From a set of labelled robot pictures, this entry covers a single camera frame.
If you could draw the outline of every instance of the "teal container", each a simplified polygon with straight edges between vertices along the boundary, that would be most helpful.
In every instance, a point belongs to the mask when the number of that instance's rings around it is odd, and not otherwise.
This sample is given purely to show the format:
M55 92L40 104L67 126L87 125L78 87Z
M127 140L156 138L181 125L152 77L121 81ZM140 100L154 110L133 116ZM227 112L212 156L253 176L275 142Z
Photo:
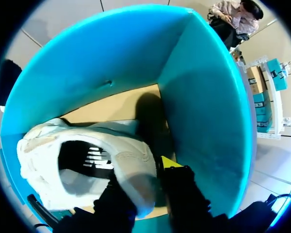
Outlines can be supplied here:
M29 194L39 199L21 177L16 154L27 131L93 101L155 83L177 161L193 169L214 216L233 216L255 147L255 122L240 72L198 13L162 5L90 17L60 33L25 67L1 126L4 161L21 202L28 204ZM136 221L133 232L171 232L168 216Z
M282 91L287 89L287 75L281 69L278 59L268 61L267 66L273 78L276 91Z

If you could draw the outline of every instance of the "cardboard box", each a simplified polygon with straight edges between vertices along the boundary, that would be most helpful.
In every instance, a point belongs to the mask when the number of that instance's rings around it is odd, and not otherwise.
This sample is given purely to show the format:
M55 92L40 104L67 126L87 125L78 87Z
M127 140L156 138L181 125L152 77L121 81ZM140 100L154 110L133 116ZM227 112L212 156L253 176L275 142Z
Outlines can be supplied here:
M266 90L265 81L259 66L248 68L247 76L253 95L260 94Z
M264 115L267 114L267 112L271 112L270 100L267 91L253 95L253 100L257 115Z
M273 78L276 91L287 89L288 88L287 76L282 71L279 61L277 59L268 61L267 66Z

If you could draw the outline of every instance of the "white shelf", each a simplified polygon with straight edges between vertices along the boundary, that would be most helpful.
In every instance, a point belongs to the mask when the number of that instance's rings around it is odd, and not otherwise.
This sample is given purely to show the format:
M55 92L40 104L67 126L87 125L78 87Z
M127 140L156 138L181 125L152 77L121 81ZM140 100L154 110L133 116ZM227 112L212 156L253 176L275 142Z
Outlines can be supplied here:
M283 117L280 91L276 91L275 83L273 81L270 70L267 66L267 60L268 60L267 56L263 56L247 65L244 65L242 62L238 62L237 64L239 67L242 67L241 75L245 76L245 77L242 77L243 80L248 80L246 70L249 67L260 65L261 68L266 71L269 84L270 84L269 86L271 87L271 90L268 90L268 94L269 96L272 96L273 104L274 104L274 112L272 112L273 127L270 129L268 133L257 133L257 137L280 140L280 137L281 137L280 132L284 131L284 126L291 126L291 118Z

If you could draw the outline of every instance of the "tile floor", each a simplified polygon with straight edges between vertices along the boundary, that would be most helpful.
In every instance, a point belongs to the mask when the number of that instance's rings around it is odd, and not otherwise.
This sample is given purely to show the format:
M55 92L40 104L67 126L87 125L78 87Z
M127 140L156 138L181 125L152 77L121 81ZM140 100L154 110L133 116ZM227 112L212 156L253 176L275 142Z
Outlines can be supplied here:
M56 34L75 22L89 17L93 14L122 6L144 3L158 3L181 5L192 7L201 14L206 13L206 6L217 2L217 0L47 0L28 19L7 53L7 58L15 61L22 68L33 55L45 45ZM3 172L3 165L0 164L0 173ZM6 178L2 178L2 184L7 192L16 201L23 215L32 223L38 223L38 219L32 215L27 206L17 202L17 198ZM248 189L243 198L239 211L246 208L257 200L266 200L270 194L278 195L291 192L291 138L282 137L280 141L259 139L258 152L254 171ZM273 209L278 211L284 204L285 199L278 200Z

